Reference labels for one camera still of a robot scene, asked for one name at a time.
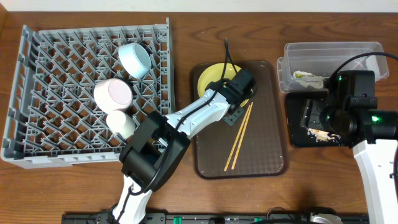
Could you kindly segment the yellow round plate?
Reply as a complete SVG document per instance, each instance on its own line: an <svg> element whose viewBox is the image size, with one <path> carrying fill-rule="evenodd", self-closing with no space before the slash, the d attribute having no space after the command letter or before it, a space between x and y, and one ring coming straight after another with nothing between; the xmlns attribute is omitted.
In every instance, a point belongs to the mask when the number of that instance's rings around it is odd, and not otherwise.
<svg viewBox="0 0 398 224"><path fill-rule="evenodd" d="M201 73L197 83L197 92L199 97L202 97L205 94L206 87L211 82L216 82L221 78L223 68L224 63L216 63L209 66ZM227 63L224 78L231 80L235 75L236 72L233 66L230 63Z"/></svg>

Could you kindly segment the white tissue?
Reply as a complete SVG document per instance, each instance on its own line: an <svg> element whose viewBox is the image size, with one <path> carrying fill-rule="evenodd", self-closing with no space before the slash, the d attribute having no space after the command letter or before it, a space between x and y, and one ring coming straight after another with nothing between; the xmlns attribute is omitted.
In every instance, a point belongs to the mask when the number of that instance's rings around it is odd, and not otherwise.
<svg viewBox="0 0 398 224"><path fill-rule="evenodd" d="M319 90L323 88L324 78L319 76L302 76L296 77L295 81L306 89Z"/></svg>

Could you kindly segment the light blue bowl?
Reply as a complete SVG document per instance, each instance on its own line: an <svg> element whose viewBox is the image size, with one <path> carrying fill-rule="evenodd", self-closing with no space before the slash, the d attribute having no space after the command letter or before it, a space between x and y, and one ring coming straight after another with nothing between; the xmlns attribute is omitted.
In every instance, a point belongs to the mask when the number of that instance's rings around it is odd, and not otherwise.
<svg viewBox="0 0 398 224"><path fill-rule="evenodd" d="M120 46L118 56L125 71L135 79L142 79L151 69L150 56L138 43Z"/></svg>

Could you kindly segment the small white cup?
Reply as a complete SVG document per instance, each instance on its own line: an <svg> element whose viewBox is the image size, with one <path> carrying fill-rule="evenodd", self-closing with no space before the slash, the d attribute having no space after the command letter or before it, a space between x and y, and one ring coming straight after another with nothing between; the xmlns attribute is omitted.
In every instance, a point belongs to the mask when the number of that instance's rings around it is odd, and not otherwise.
<svg viewBox="0 0 398 224"><path fill-rule="evenodd" d="M107 115L106 124L113 133L119 134L124 139L132 136L136 129L133 119L119 110L111 111Z"/></svg>

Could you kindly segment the pink white bowl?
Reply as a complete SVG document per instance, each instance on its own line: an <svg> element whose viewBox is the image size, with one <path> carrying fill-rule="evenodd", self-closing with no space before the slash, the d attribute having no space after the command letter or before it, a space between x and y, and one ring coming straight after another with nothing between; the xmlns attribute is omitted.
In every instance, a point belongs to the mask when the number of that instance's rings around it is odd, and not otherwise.
<svg viewBox="0 0 398 224"><path fill-rule="evenodd" d="M127 109L133 100L130 86L117 78L99 82L93 95L99 109L107 114L114 110Z"/></svg>

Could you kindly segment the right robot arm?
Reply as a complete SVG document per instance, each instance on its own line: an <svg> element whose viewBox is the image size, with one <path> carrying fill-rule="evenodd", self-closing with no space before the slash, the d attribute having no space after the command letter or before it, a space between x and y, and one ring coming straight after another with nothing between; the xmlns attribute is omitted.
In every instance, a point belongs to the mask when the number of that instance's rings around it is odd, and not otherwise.
<svg viewBox="0 0 398 224"><path fill-rule="evenodd" d="M301 126L335 134L353 150L369 221L397 223L397 112L378 109L372 71L334 72L324 87L324 100L306 101Z"/></svg>

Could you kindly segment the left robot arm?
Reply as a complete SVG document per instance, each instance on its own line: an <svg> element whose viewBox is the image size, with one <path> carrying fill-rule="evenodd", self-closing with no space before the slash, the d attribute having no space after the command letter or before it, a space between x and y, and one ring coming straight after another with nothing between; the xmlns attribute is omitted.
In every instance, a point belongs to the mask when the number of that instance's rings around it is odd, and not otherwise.
<svg viewBox="0 0 398 224"><path fill-rule="evenodd" d="M252 97L255 85L252 78L210 82L205 94L186 108L165 116L149 114L119 155L124 187L110 223L140 223L150 196L171 178L192 137L233 114Z"/></svg>

